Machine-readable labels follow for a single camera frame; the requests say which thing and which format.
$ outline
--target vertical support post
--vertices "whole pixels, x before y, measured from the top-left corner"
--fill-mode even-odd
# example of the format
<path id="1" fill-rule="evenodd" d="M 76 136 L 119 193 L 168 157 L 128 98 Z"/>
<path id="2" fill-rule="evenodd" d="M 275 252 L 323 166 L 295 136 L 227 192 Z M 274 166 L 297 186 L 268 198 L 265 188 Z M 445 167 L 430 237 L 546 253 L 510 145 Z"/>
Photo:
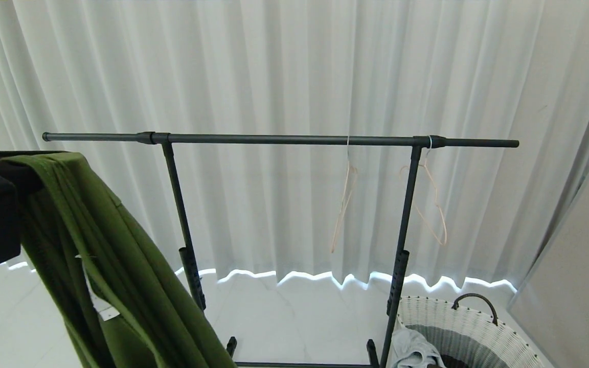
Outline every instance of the vertical support post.
<path id="1" fill-rule="evenodd" d="M 386 368 L 386 364 L 388 363 L 388 354 L 390 353 L 390 344 L 392 343 L 392 333 L 395 331 L 397 310 L 399 310 L 399 301 L 401 299 L 401 291 L 404 287 L 406 266 L 409 262 L 409 251 L 404 250 L 404 244 L 406 242 L 407 230 L 409 230 L 409 219 L 411 218 L 413 193 L 415 191 L 415 181 L 417 179 L 421 149 L 421 146 L 416 145 L 412 147 L 411 152 L 411 170 L 409 170 L 409 180 L 407 181 L 406 196 L 404 198 L 404 210 L 401 215 L 401 226 L 399 228 L 399 240 L 397 241 L 395 267 L 392 272 L 390 300 L 388 300 L 388 326 L 386 327 L 386 338 L 383 341 L 383 350 L 381 351 L 381 368 Z"/>
<path id="2" fill-rule="evenodd" d="M 170 142 L 163 142 L 163 154 L 168 165 L 168 172 L 170 173 L 170 182 L 172 192 L 174 193 L 174 202 L 176 203 L 176 210 L 178 212 L 178 220 L 180 221 L 180 230 L 183 233 L 183 240 L 185 240 L 185 247 L 178 250 L 180 260 L 183 263 L 183 270 L 188 280 L 190 294 L 197 304 L 199 309 L 206 309 L 206 298 L 201 289 L 201 279 L 199 279 L 199 269 L 197 268 L 197 261 L 194 256 L 194 248 L 192 247 L 192 238 L 190 237 L 190 228 L 188 226 L 188 217 L 185 214 L 185 205 L 183 204 L 183 194 L 180 191 L 180 183 L 178 182 L 178 174 L 176 170 L 176 163 L 174 162 L 174 150 Z"/>

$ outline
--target green cloth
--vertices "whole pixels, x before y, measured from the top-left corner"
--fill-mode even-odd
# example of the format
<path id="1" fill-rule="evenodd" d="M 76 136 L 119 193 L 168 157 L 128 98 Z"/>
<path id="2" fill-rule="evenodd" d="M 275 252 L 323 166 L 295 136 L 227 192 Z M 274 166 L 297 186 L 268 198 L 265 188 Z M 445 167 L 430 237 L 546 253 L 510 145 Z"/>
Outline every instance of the green cloth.
<path id="1" fill-rule="evenodd" d="M 5 160 L 30 166 L 44 184 L 21 200 L 22 244 L 84 367 L 235 367 L 156 245 L 81 154 Z M 103 321 L 95 311 L 84 270 L 119 316 Z"/>

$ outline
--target marble floor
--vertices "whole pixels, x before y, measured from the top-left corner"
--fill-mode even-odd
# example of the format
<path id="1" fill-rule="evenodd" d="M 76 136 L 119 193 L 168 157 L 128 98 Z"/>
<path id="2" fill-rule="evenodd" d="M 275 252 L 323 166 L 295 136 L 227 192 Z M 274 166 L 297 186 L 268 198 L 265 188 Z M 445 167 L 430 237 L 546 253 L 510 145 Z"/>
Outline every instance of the marble floor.
<path id="1" fill-rule="evenodd" d="M 185 275 L 178 277 L 185 284 Z M 226 344 L 238 340 L 236 360 L 292 363 L 368 363 L 369 338 L 377 349 L 386 329 L 390 280 L 374 274 L 368 284 L 348 278 L 343 285 L 330 277 L 288 275 L 277 283 L 273 274 L 236 272 L 217 282 L 203 272 L 206 316 Z M 451 282 L 428 287 L 410 277 L 404 295 L 452 300 L 480 292 L 498 307 L 500 318 L 519 331 L 505 310 L 514 289 L 505 283 L 486 287 L 474 280 L 463 289 Z M 486 310 L 479 299 L 465 305 Z M 0 368 L 78 368 L 58 310 L 40 282 L 26 267 L 0 266 Z"/>

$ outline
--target brown handle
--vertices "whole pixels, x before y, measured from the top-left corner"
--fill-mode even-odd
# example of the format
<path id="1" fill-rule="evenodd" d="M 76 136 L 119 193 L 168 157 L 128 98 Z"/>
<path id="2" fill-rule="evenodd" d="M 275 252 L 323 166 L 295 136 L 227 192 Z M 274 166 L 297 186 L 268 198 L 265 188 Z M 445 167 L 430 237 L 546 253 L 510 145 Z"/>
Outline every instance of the brown handle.
<path id="1" fill-rule="evenodd" d="M 481 294 L 477 294 L 477 293 L 463 294 L 463 295 L 459 296 L 458 298 L 456 298 L 456 300 L 454 301 L 454 305 L 451 306 L 451 309 L 454 309 L 454 310 L 458 309 L 458 302 L 467 298 L 468 296 L 476 296 L 477 298 L 481 298 L 486 303 L 488 303 L 488 306 L 490 307 L 490 311 L 492 312 L 492 323 L 495 324 L 495 326 L 499 325 L 497 322 L 497 311 L 495 310 L 495 306 L 492 305 L 492 303 L 488 300 L 488 298 L 484 297 Z"/>

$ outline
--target sheer curtain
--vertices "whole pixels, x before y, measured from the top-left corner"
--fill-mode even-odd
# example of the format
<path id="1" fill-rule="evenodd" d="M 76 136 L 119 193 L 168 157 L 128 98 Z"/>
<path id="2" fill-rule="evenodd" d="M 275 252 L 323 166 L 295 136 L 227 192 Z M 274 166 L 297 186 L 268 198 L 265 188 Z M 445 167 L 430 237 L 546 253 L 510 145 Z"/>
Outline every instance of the sheer curtain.
<path id="1" fill-rule="evenodd" d="M 589 2 L 0 2 L 0 150 L 82 152 L 170 260 L 161 150 L 51 132 L 511 138 L 428 166 L 439 245 L 413 213 L 407 271 L 519 284 L 589 122 Z M 175 145 L 199 267 L 390 273 L 407 148 Z M 347 157 L 357 168 L 330 245 Z M 420 174 L 415 201 L 441 233 Z"/>

